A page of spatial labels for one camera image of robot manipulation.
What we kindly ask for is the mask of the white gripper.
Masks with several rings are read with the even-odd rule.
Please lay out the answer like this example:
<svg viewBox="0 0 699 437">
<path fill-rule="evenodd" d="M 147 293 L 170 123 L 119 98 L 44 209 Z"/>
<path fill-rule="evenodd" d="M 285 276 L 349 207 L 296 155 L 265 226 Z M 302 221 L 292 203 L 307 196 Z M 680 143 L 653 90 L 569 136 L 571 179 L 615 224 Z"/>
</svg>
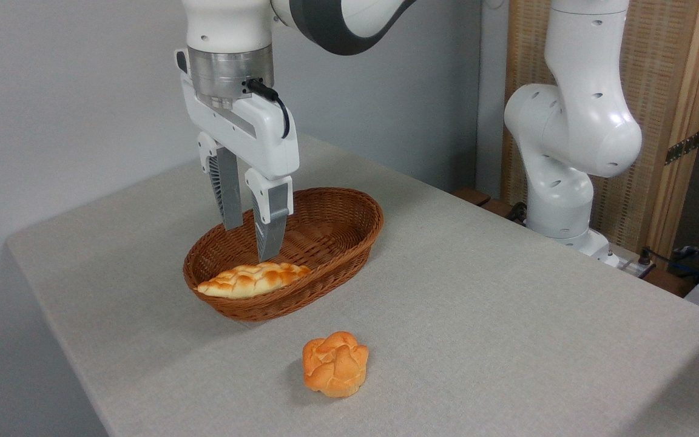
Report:
<svg viewBox="0 0 699 437">
<path fill-rule="evenodd" d="M 225 230 L 243 224 L 237 157 L 252 167 L 258 259 L 280 254 L 288 216 L 294 212 L 293 180 L 299 168 L 295 122 L 274 91 L 270 49 L 242 53 L 175 52 L 184 100 L 197 137 L 202 171 L 210 177 Z"/>
</svg>

